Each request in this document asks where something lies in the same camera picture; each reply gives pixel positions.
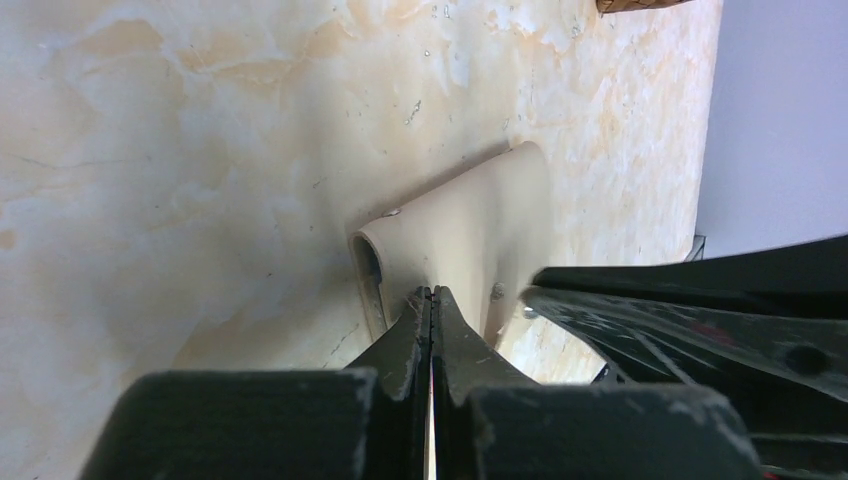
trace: screw hole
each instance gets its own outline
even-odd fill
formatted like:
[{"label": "screw hole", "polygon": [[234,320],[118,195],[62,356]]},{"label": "screw hole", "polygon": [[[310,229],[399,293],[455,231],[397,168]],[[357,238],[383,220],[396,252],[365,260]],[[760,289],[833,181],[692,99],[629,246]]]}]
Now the screw hole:
[{"label": "screw hole", "polygon": [[830,358],[815,347],[798,345],[786,353],[786,366],[798,375],[821,375],[830,369]]}]

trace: marble surface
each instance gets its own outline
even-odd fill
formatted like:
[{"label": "marble surface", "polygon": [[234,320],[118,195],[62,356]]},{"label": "marble surface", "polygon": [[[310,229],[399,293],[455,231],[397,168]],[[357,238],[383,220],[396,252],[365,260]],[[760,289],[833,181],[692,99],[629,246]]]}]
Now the marble surface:
[{"label": "marble surface", "polygon": [[524,140],[551,263],[682,258],[720,0],[0,0],[0,471],[72,478],[117,395],[367,346],[347,235]]}]

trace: gray wall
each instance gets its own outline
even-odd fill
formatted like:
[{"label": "gray wall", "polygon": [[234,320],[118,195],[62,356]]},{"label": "gray wall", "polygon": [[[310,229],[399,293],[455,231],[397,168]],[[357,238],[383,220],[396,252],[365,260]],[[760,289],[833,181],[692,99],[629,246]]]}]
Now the gray wall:
[{"label": "gray wall", "polygon": [[707,257],[848,233],[848,1],[724,2],[697,230]]}]

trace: brown wicker object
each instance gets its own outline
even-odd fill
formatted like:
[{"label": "brown wicker object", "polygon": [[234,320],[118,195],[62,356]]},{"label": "brown wicker object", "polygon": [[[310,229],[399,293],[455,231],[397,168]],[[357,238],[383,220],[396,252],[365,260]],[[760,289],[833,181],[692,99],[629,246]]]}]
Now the brown wicker object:
[{"label": "brown wicker object", "polygon": [[680,5],[690,0],[597,0],[598,11],[601,13],[627,12],[630,10],[646,10],[648,8],[665,8]]}]

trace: beige marble pattern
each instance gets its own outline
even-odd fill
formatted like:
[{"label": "beige marble pattern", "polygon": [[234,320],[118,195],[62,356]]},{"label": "beige marble pattern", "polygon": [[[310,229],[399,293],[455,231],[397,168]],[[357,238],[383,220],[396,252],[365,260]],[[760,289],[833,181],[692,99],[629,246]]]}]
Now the beige marble pattern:
[{"label": "beige marble pattern", "polygon": [[346,236],[504,146],[551,262],[682,258],[721,0],[0,1],[0,472],[71,478],[163,368],[367,345]]}]

